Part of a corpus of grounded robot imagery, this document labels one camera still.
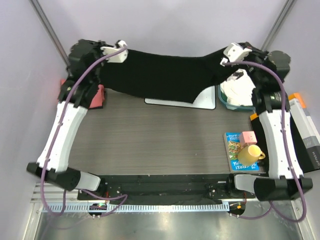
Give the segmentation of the black floral print t-shirt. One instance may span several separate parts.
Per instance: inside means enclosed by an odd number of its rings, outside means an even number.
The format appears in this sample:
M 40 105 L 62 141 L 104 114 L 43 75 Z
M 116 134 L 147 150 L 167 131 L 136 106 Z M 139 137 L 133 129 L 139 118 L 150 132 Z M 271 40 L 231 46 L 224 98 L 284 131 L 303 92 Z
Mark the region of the black floral print t-shirt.
M 238 70 L 222 66 L 223 50 L 201 57 L 158 55 L 130 49 L 123 63 L 100 69 L 105 88 L 139 98 L 193 103 L 208 87 L 217 86 Z

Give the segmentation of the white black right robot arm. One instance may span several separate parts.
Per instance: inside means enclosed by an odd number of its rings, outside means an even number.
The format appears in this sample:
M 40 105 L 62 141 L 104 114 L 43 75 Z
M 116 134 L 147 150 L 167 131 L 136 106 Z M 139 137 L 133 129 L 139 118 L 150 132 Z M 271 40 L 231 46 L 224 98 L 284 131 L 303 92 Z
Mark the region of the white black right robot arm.
M 267 176 L 232 174 L 230 182 L 236 190 L 252 193 L 262 202 L 302 198 L 313 182 L 304 177 L 291 134 L 290 103 L 283 86 L 290 72 L 290 56 L 278 50 L 261 51 L 247 42 L 233 42 L 223 54 L 222 65 L 246 70 L 255 85 L 252 103 L 257 117 L 250 123 L 267 157 Z

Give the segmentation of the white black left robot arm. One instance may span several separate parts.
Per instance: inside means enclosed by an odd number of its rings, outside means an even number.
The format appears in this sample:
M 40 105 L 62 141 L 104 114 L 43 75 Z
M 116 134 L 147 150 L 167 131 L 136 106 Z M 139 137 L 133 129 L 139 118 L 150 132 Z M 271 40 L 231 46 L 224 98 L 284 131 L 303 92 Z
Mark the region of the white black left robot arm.
M 81 39 L 71 47 L 68 77 L 58 95 L 52 129 L 37 161 L 28 163 L 27 172 L 66 191 L 96 191 L 103 185 L 99 176 L 69 167 L 69 156 L 79 126 L 99 91 L 100 68 L 108 62 L 122 63 L 127 53 L 123 40 L 108 45 Z

